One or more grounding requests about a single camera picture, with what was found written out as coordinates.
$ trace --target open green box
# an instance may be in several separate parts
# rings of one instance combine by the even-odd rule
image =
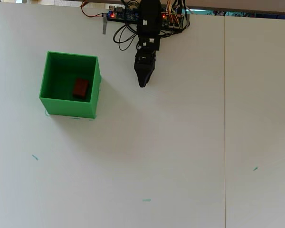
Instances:
[[[90,81],[85,99],[73,97],[77,78]],[[97,57],[48,52],[39,98],[49,114],[96,118],[100,81]]]

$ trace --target white table surface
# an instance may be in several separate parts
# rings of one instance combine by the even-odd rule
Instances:
[[[145,89],[120,26],[0,3],[0,228],[224,227],[224,18],[164,39]],[[99,57],[94,121],[45,115],[49,50]]]
[[[285,228],[285,20],[225,25],[226,227]]]

